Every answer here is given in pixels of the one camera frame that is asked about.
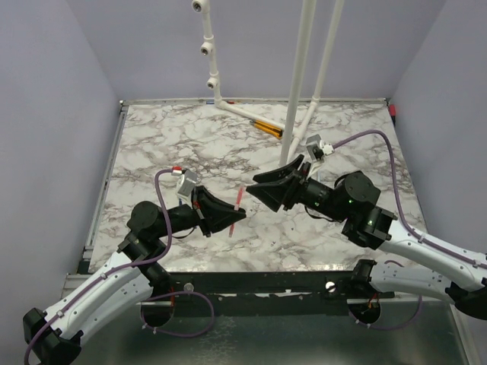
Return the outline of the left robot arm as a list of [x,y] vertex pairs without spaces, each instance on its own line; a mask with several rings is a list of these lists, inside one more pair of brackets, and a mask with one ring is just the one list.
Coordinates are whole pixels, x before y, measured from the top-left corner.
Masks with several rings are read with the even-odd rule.
[[47,309],[33,308],[23,318],[27,350],[42,364],[70,364],[82,347],[131,305],[172,295],[170,275],[159,264],[176,232],[200,227],[205,236],[243,220],[242,208],[197,186],[190,203],[166,208],[143,201],[133,209],[129,232],[118,249],[83,284]]

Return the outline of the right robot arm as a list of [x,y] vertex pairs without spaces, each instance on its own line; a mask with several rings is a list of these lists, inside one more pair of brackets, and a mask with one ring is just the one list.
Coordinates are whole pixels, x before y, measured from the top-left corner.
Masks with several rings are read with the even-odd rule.
[[486,318],[486,256],[432,235],[407,230],[391,211],[377,205],[380,190],[361,171],[329,187],[307,176],[310,164],[299,155],[289,165],[254,176],[246,191],[272,211],[296,204],[343,225],[342,235],[357,246],[393,253],[415,263],[393,267],[362,260],[349,279],[351,292],[403,292],[452,303],[475,319]]

